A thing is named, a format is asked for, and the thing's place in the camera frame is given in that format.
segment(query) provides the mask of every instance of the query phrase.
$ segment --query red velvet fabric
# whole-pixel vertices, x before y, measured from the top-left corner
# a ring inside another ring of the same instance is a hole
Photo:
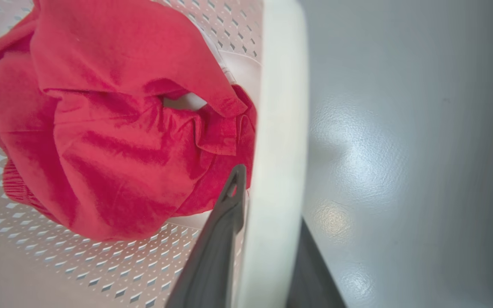
[[[199,111],[163,107],[193,92]],[[198,29],[148,0],[36,0],[0,38],[7,195],[95,240],[151,236],[252,170],[256,111]]]

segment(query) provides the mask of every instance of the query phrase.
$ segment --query red clothing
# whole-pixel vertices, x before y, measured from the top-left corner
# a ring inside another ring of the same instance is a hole
[[[193,92],[199,111],[163,107]],[[211,209],[252,170],[256,112],[198,29],[147,0],[36,0],[0,38],[7,195],[95,240]]]

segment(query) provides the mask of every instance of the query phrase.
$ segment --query laundry basket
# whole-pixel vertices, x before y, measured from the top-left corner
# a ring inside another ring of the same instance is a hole
[[[308,66],[294,0],[158,0],[213,40],[258,109],[255,164],[234,280],[240,308],[284,306],[300,230],[307,153]],[[0,36],[30,12],[0,0]],[[0,308],[164,307],[207,214],[169,219],[151,238],[95,242],[3,192]]]

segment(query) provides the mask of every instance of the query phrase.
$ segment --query gray floor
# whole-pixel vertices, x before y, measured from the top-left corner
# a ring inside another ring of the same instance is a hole
[[[303,5],[305,216],[348,306],[493,307],[493,1]]]

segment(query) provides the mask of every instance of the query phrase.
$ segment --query perforated basket wall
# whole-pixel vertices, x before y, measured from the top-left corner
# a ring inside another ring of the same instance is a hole
[[[160,2],[197,23],[221,50],[261,61],[262,5],[257,0]],[[0,0],[0,36],[28,14],[32,6],[29,0]],[[35,271],[43,271],[49,279],[74,281],[77,288],[89,290],[91,299],[100,302],[100,306],[164,306],[200,233],[199,226],[168,222],[145,240],[93,242],[28,206],[10,201],[2,188],[5,163],[6,156],[0,149],[1,251],[26,255],[34,261]],[[0,296],[5,296],[4,288],[1,292]],[[70,299],[63,294],[59,300]]]

